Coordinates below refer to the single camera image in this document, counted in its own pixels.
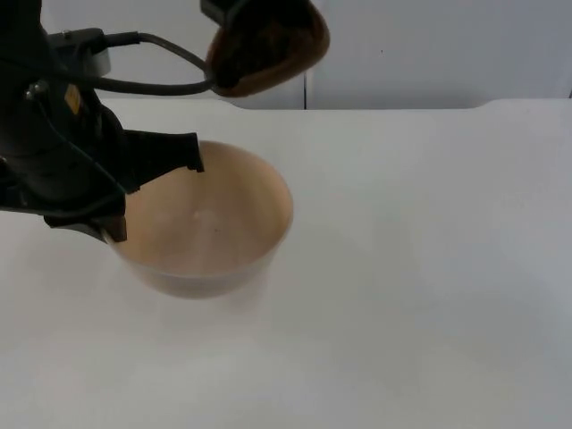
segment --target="black wire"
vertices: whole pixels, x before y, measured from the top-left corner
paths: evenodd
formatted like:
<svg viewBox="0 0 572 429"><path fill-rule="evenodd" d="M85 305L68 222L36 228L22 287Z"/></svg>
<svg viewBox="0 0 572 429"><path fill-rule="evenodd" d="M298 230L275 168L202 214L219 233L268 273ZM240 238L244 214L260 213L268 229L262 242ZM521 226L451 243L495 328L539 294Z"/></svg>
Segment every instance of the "black wire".
<svg viewBox="0 0 572 429"><path fill-rule="evenodd" d="M113 37L120 37L122 34L110 35L110 40L113 41ZM134 45L140 42L151 43L162 47L163 49L172 52L175 55L183 58L189 63L197 66L202 70L206 78L202 82L190 83L183 85L157 85L152 83L139 83L139 82L129 82L127 80L115 80L108 78L99 78L92 76L83 76L80 74L71 73L66 70L52 69L42 65L37 65L29 62L23 58L9 58L0 57L0 62L9 63L15 67L25 69L29 72L37 73L39 76L44 78L62 80L80 87L102 89L104 91L117 92L121 94L140 94L143 96L190 96L193 94L200 94L212 89L214 82L210 71L208 70L206 63L201 60L196 55L183 49L180 46L175 45L168 40L154 36L147 33L139 33L139 40L133 38L129 43L123 43L122 46Z"/></svg>

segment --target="bowl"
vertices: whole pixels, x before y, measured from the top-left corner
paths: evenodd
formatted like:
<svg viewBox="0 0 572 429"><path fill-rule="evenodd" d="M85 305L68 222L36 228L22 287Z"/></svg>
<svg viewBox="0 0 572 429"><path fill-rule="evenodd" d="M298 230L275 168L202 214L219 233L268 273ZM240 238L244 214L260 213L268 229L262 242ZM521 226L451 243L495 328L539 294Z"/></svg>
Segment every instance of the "bowl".
<svg viewBox="0 0 572 429"><path fill-rule="evenodd" d="M178 169L128 196L128 239L106 239L146 284L191 299L260 279L294 213L286 182L263 159L211 141L200 150L205 172Z"/></svg>

